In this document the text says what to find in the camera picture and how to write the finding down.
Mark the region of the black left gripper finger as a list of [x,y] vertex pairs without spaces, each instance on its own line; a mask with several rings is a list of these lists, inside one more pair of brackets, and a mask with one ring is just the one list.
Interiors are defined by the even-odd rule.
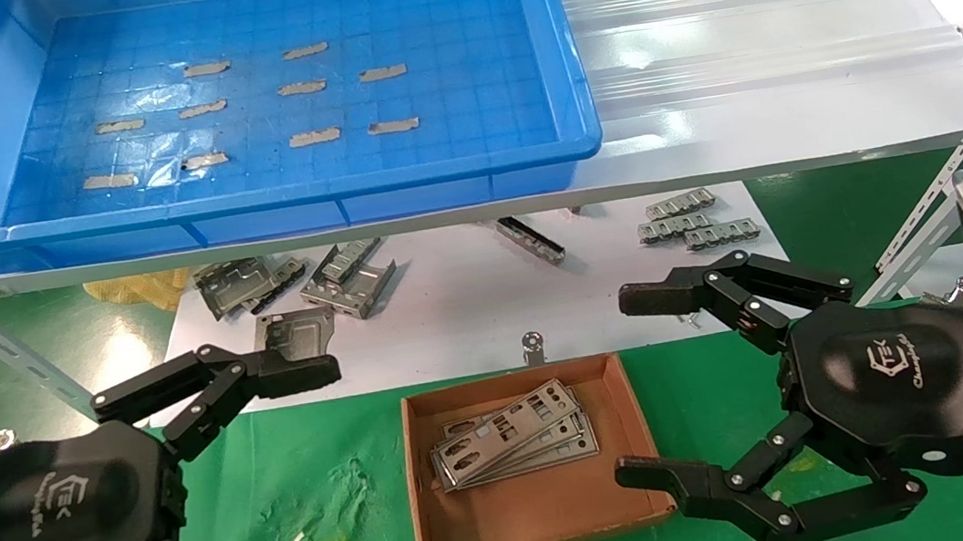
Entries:
[[162,436],[173,458],[192,462],[251,400],[322,390],[340,376],[329,354],[290,361],[273,349],[236,354],[209,345],[101,391],[91,403],[102,424],[132,424],[186,401]]

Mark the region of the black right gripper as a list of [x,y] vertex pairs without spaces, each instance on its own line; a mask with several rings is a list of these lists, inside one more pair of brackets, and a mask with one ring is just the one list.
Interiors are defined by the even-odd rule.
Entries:
[[[781,352],[781,405],[795,412],[732,469],[628,456],[616,460],[616,483],[667,493],[683,516],[730,522],[753,541],[827,541],[909,516],[926,487],[901,470],[963,475],[963,308],[835,302],[849,302],[853,287],[837,273],[747,251],[621,286],[625,316],[705,311],[761,353]],[[813,311],[791,326],[768,299]],[[796,505],[771,498],[765,485],[807,445],[871,481]]]

